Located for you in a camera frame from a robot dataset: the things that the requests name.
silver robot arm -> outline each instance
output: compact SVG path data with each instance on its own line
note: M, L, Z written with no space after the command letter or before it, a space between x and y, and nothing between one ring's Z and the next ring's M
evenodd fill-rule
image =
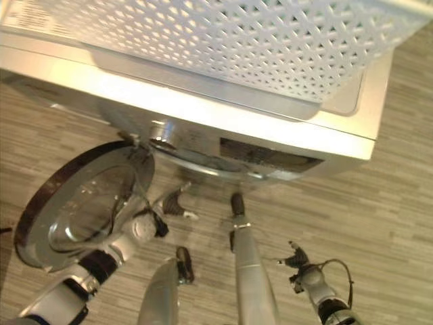
M343 301L330 287L322 272L323 266L339 260L329 260L322 264L312 264L306 253L294 242L290 242L295 254L281 260L279 264L298 269L298 273L290 278L295 293L306 292L310 302L323 325L365 325L352 308L352 279L347 266L350 292L348 302Z
M87 301L134 252L154 236L164 236L165 224L149 211L127 222L89 254L48 284L19 315L5 325L76 325L88 314Z

laundry basket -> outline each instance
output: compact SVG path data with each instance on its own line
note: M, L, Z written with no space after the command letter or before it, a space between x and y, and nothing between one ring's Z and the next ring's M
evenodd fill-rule
M414 0L36 2L83 43L318 103L433 17Z

washing machine door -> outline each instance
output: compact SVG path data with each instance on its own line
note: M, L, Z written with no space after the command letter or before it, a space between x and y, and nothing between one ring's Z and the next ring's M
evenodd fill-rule
M147 148L111 142L56 171L27 204L14 238L21 260L53 272L80 259L145 206Z

floor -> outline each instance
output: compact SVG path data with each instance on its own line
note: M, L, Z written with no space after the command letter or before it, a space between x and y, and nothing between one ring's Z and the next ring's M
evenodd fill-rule
M371 162L324 178L275 184L245 196L282 324L318 324L293 270L276 266L291 255L288 240L313 261L344 260L355 281L354 310L366 324L433 324L433 24L395 52L380 136ZM0 226L11 226L39 186L60 166L104 142L116 130L53 111L2 85ZM159 165L150 198L181 180ZM155 269L188 247L196 282L182 286L180 324L237 324L233 255L229 250L229 193L193 190L182 203L199 221L169 217L170 233L152 240L110 278L83 324L136 324ZM0 321L14 317L55 274L23 264L1 235ZM345 297L344 270L325 269Z

cable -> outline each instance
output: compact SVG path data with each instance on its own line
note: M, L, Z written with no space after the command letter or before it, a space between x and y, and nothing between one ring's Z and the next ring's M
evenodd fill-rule
M348 304L349 308L352 309L353 284L354 284L354 282L352 281L352 276L350 274L350 271L349 271L347 264L345 264L345 262L343 262L341 259L328 259L327 261L324 261L323 263L317 264L317 266L319 267L320 270L322 270L327 264L330 264L332 262L339 263L339 264L343 265L344 269L346 270L348 281L349 281L349 297L347 299L347 304Z

